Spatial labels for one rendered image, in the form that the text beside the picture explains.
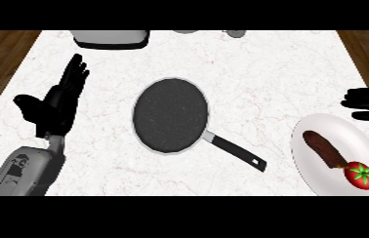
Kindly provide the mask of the dark grey frying pan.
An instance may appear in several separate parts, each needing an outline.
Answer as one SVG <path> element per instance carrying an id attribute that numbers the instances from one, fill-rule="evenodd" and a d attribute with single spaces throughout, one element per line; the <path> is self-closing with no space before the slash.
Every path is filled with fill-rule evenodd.
<path id="1" fill-rule="evenodd" d="M 208 130 L 208 120 L 208 101 L 194 83 L 164 78 L 148 86 L 133 108 L 135 133 L 143 146 L 173 155 L 204 139 L 263 172 L 267 161 Z"/>

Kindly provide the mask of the white plate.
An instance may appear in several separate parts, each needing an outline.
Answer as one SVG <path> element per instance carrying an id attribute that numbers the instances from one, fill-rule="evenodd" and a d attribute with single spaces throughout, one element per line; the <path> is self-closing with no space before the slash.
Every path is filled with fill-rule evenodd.
<path id="1" fill-rule="evenodd" d="M 338 149 L 347 162 L 357 161 L 369 166 L 369 137 L 335 115 L 316 113 L 304 117 L 291 136 L 291 153 L 295 167 L 310 189 L 318 195 L 365 195 L 346 179 L 343 169 L 331 169 L 315 150 L 309 147 L 303 133 L 316 132 Z"/>

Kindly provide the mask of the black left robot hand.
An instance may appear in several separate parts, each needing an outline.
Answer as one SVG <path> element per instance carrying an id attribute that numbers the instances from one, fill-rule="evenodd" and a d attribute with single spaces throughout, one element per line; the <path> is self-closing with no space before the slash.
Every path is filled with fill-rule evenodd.
<path id="1" fill-rule="evenodd" d="M 36 124 L 39 138 L 65 137 L 70 133 L 89 75 L 83 56 L 74 54 L 59 84 L 50 88 L 45 99 L 30 95 L 15 96 L 14 102 L 22 111 L 24 119 Z"/>

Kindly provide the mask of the pale grey appliance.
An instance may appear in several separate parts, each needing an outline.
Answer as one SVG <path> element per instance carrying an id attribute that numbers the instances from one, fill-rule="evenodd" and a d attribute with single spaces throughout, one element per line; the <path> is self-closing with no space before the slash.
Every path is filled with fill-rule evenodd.
<path id="1" fill-rule="evenodd" d="M 96 50 L 136 50 L 149 44 L 148 30 L 73 30 L 81 48 Z"/>

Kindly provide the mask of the red tomato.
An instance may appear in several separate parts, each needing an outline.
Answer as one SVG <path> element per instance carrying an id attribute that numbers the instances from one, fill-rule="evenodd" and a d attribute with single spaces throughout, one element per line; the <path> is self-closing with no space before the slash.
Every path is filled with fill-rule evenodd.
<path id="1" fill-rule="evenodd" d="M 343 170 L 350 184 L 363 190 L 369 190 L 369 167 L 360 162 L 350 162 Z"/>

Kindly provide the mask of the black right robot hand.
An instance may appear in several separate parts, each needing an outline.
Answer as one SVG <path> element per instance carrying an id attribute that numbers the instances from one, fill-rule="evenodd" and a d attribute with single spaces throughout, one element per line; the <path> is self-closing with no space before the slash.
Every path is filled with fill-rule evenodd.
<path id="1" fill-rule="evenodd" d="M 340 104 L 353 108 L 352 117 L 360 121 L 369 121 L 369 88 L 349 89 Z"/>

